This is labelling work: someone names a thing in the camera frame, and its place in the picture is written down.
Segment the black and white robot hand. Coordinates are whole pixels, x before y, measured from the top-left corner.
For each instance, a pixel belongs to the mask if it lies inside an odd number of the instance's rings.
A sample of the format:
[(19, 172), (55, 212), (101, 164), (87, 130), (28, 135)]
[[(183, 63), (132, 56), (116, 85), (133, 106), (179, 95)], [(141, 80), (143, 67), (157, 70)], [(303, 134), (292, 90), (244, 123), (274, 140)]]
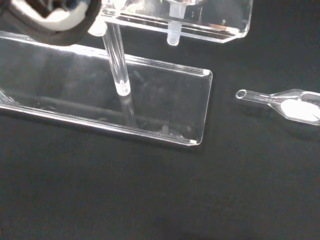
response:
[(87, 34), (101, 6), (101, 0), (2, 0), (0, 19), (37, 42), (70, 46)]

